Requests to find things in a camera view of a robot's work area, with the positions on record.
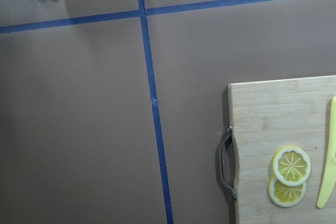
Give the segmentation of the yellow plastic knife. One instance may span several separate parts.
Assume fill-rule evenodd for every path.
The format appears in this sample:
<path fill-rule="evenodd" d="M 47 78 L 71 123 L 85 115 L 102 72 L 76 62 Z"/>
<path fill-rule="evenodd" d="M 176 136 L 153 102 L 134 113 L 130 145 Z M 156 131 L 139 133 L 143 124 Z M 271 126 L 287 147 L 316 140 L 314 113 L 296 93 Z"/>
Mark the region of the yellow plastic knife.
<path fill-rule="evenodd" d="M 329 138 L 323 180 L 317 200 L 317 207 L 323 208 L 335 186 L 335 97 L 331 100 Z"/>

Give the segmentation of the lemon slice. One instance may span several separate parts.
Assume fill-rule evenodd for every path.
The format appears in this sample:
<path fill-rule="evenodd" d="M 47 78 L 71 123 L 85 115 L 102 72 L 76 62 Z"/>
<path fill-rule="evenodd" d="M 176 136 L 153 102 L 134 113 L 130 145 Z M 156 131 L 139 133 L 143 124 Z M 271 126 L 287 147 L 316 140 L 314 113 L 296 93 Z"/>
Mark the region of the lemon slice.
<path fill-rule="evenodd" d="M 300 203 L 307 190 L 307 183 L 297 186 L 288 186 L 282 183 L 275 175 L 270 178 L 268 183 L 268 195 L 278 206 L 289 208 Z"/>
<path fill-rule="evenodd" d="M 297 186 L 306 182 L 310 176 L 310 158 L 304 150 L 297 146 L 285 146 L 275 153 L 272 170 L 285 185 Z"/>

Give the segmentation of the lemon slice lower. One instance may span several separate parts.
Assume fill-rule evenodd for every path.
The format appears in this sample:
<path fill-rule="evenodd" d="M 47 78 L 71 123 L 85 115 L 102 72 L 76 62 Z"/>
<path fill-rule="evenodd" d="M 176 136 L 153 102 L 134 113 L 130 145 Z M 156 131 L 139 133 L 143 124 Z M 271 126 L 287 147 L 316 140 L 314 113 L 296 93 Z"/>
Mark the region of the lemon slice lower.
<path fill-rule="evenodd" d="M 282 183 L 275 175 L 270 178 L 268 183 L 268 195 L 278 206 L 289 208 L 300 203 L 307 190 L 307 183 L 297 186 L 288 186 Z"/>

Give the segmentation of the lemon slice upper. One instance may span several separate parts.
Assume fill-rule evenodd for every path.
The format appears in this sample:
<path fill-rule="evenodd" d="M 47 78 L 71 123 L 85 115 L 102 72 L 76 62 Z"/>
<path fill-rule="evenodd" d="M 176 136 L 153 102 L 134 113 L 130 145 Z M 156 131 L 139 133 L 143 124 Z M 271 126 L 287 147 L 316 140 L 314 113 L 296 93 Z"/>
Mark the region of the lemon slice upper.
<path fill-rule="evenodd" d="M 272 170 L 285 185 L 297 186 L 306 182 L 310 176 L 310 158 L 304 150 L 297 146 L 285 146 L 275 153 Z"/>

